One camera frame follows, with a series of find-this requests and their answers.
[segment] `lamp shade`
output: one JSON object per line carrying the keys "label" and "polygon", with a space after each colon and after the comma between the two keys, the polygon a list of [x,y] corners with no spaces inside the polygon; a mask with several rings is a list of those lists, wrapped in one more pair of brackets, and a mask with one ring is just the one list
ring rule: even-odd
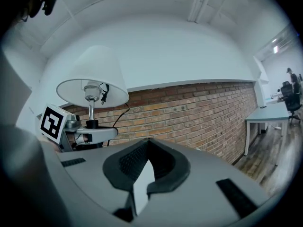
{"label": "lamp shade", "polygon": [[116,107],[129,99],[118,58],[107,47],[97,45],[88,48],[74,62],[56,91],[68,103],[88,107],[84,91],[88,83],[98,83],[103,92],[107,91],[106,84],[109,85],[106,102],[102,105],[99,99],[95,102],[95,108]]}

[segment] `red brick wall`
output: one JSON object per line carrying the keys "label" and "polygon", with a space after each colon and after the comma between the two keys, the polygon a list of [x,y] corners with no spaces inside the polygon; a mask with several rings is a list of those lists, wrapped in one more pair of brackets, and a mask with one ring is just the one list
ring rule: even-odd
{"label": "red brick wall", "polygon": [[[120,118],[118,136],[110,145],[132,139],[155,137],[200,148],[232,163],[244,152],[245,117],[257,107],[253,84],[204,83],[129,93],[130,111]],[[116,108],[95,109],[99,125],[112,126],[121,113]],[[88,109],[68,106],[85,125]],[[257,127],[251,127],[251,139]]]}

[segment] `desk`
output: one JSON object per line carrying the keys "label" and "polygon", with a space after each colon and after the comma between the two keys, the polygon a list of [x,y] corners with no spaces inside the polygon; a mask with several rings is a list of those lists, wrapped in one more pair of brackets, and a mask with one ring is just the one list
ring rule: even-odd
{"label": "desk", "polygon": [[281,122],[282,123],[282,130],[281,136],[282,145],[279,150],[278,159],[276,162],[276,166],[280,161],[281,151],[284,148],[286,135],[287,135],[287,126],[288,126],[288,111],[284,102],[267,105],[266,108],[258,107],[252,114],[250,114],[246,120],[246,144],[245,144],[245,151],[244,155],[248,154],[248,148],[250,144],[250,123],[259,123],[259,134],[261,133],[261,123],[265,122]]}

